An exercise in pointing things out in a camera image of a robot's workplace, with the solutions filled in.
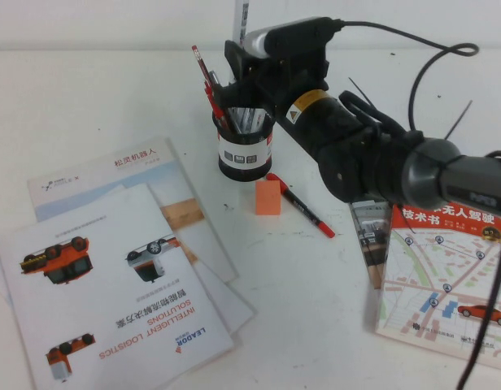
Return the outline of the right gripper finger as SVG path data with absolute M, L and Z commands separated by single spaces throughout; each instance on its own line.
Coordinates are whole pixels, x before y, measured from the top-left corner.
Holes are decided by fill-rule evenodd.
M 240 81 L 244 76 L 246 51 L 235 41 L 224 43 L 224 56 L 233 73 L 234 81 Z
M 251 83 L 238 81 L 227 86 L 215 85 L 215 102 L 221 109 L 259 108 L 259 96 Z

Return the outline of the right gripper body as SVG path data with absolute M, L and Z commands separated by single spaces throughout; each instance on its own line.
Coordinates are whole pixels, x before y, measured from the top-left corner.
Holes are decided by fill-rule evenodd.
M 329 89 L 324 45 L 279 59 L 259 58 L 246 49 L 241 49 L 241 55 L 242 107 L 282 110 L 308 91 Z

